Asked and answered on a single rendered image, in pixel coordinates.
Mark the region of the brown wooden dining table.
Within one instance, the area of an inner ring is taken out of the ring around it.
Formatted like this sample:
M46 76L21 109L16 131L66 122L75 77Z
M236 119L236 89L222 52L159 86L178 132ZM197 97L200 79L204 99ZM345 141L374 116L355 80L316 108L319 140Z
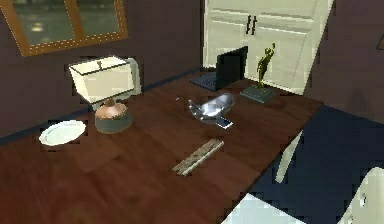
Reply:
M240 95L250 84L227 89L228 129L193 118L188 100L214 95L184 77L130 98L121 133L99 133L87 114L70 144L0 146L0 224L219 224L321 105L285 91L258 104ZM224 145L188 175L173 171L211 139Z

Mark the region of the white double door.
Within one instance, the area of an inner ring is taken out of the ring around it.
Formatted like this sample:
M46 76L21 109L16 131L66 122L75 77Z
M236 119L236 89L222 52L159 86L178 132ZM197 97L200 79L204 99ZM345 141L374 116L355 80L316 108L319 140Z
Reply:
M248 47L245 77L256 81L258 61L276 44L264 83L303 94L334 0L205 0L203 65ZM252 16L246 34L248 15ZM251 35L253 17L255 35Z

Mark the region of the grey wooden measuring stick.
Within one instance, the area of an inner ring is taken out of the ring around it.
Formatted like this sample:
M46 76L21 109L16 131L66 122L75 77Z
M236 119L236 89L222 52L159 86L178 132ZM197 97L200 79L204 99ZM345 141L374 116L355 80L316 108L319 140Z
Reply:
M222 140L211 139L173 168L178 175L186 176L210 155L224 145Z

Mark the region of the gold figure statue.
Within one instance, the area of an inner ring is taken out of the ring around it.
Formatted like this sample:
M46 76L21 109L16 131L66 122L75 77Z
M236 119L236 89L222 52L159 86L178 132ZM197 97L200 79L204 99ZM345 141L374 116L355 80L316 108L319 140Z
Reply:
M264 76L268 70L271 58L274 56L276 44L272 43L270 48L264 50L264 55L258 61L256 71L258 73L258 82L241 92L241 95L254 100L258 103L265 104L275 96L275 92L264 85Z

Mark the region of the white chair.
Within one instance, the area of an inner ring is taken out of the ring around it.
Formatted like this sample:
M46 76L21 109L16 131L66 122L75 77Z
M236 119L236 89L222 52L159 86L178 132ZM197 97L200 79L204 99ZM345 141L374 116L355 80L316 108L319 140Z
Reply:
M337 224L384 224L383 168L367 173Z
M291 141L282 153L274 180L281 184L303 132ZM247 193L221 224L305 224L286 212Z

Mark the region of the white shade table lamp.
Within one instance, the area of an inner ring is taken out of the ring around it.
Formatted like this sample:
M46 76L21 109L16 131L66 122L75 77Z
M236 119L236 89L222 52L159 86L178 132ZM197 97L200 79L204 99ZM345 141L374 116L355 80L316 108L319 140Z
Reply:
M114 134L133 120L123 100L142 93L138 63L115 55L68 65L77 93L95 111L95 127Z

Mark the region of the wood framed window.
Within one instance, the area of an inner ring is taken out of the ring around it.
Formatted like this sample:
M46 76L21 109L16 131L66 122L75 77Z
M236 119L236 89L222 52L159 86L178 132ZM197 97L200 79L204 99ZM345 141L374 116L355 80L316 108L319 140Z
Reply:
M22 56L128 37L123 0L0 0Z

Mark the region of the black laptop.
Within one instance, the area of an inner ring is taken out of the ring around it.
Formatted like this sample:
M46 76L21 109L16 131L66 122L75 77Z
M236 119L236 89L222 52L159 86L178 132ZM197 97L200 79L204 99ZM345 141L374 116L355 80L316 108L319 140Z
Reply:
M243 46L217 56L216 70L192 79L191 83L210 91L221 90L244 78L248 47Z

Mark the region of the dark smartphone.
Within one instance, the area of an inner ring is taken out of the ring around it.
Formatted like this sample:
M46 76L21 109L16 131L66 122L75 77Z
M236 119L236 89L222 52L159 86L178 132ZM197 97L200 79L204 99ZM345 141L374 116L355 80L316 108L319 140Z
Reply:
M219 118L217 121L216 121L216 125L223 128L223 129L227 129L229 128L230 126L233 125L233 123L223 117Z

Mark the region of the white round plate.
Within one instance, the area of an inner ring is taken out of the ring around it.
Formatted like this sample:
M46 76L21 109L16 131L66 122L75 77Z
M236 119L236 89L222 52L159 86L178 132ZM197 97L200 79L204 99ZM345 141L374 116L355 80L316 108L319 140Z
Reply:
M67 144L80 137L85 129L86 125L82 121L62 121L44 130L39 136L39 141L47 146Z

